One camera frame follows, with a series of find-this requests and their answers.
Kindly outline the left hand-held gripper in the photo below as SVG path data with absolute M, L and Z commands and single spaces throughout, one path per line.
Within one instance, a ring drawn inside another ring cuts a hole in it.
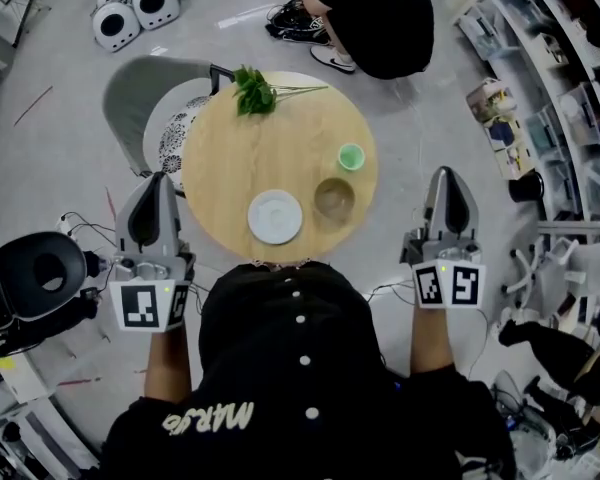
M 145 254 L 114 257 L 109 290 L 120 329 L 168 332 L 180 327 L 196 256 L 177 255 L 180 220 L 171 178 L 164 173 L 144 178 L 119 211 L 115 230 L 119 252 Z

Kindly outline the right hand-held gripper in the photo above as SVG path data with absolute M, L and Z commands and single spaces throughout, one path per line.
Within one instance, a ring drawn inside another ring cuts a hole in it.
M 411 267 L 421 309 L 480 309 L 486 279 L 476 241 L 479 211 L 463 178 L 446 166 L 433 174 L 425 228 L 404 235 L 400 262 Z

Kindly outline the green cup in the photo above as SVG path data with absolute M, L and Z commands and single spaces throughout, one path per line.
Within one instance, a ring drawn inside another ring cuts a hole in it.
M 362 147 L 355 143 L 347 143 L 340 147 L 338 152 L 339 165 L 350 172 L 361 169 L 365 163 L 365 152 Z

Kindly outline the brown glass bowl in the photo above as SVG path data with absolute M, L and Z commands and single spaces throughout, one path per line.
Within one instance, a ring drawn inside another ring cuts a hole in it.
M 328 178 L 316 187 L 314 204 L 324 217 L 334 221 L 346 221 L 355 205 L 355 193 L 344 179 Z

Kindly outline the white saucer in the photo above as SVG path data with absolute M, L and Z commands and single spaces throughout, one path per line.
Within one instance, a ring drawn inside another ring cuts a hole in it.
M 268 245 L 283 245 L 300 232 L 303 212 L 298 200 L 290 193 L 271 189 L 258 194 L 247 212 L 252 234 Z

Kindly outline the person's left forearm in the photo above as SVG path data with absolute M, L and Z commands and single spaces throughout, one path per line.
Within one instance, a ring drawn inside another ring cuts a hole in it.
M 192 392 L 187 332 L 184 324 L 151 335 L 144 396 L 180 403 Z

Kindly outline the person's right forearm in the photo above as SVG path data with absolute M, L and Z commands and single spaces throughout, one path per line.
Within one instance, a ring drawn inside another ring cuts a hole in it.
M 454 364 L 445 309 L 414 307 L 410 371 L 431 372 Z

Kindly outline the white power strip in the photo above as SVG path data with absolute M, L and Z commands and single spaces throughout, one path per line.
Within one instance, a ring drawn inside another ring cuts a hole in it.
M 77 242 L 78 239 L 76 237 L 78 224 L 72 222 L 71 219 L 67 216 L 61 216 L 55 226 L 55 230 L 69 238 L 73 241 Z

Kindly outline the patterned seat cushion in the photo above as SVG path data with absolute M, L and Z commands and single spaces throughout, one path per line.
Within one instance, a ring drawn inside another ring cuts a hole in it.
M 175 187 L 180 191 L 184 191 L 182 158 L 185 142 L 197 115 L 210 99 L 210 96 L 200 96 L 190 100 L 184 108 L 169 119 L 159 142 L 159 169 L 171 178 Z

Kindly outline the white office chair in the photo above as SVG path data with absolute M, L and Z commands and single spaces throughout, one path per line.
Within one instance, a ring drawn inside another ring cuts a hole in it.
M 525 250 L 512 249 L 509 257 L 519 279 L 500 291 L 516 316 L 531 309 L 547 316 L 565 303 L 600 297 L 600 241 L 583 244 L 561 237 L 548 248 L 540 237 Z

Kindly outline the grey shell chair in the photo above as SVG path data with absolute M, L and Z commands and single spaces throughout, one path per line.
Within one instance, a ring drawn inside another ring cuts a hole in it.
M 231 70 L 208 61 L 172 57 L 141 56 L 117 69 L 108 82 L 102 100 L 104 118 L 118 142 L 132 172 L 147 178 L 162 172 L 158 165 L 158 146 L 163 131 L 156 139 L 145 132 L 151 114 L 173 89 L 195 80 L 207 80 L 210 93 L 220 90 L 220 79 L 234 82 Z

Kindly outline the white storage shelf unit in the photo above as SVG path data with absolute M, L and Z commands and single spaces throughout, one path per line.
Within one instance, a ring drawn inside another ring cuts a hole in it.
M 547 219 L 600 221 L 600 0 L 447 3 L 484 79 L 503 81 L 517 101 L 479 122 L 504 180 L 535 170 Z

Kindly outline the green artificial plant sprig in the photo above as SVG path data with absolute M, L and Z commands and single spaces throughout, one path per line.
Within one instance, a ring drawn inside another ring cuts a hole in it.
M 237 115 L 266 115 L 275 111 L 277 105 L 298 95 L 328 88 L 318 86 L 288 86 L 269 83 L 264 75 L 251 66 L 242 65 L 233 72 L 237 99 Z

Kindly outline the white side table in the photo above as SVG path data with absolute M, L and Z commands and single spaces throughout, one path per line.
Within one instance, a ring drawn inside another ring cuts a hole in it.
M 27 353 L 0 358 L 0 375 L 20 404 L 52 393 Z

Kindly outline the white storage rack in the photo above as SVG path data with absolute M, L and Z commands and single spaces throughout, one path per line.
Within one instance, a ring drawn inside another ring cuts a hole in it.
M 89 480 L 100 461 L 54 401 L 0 414 L 0 480 Z

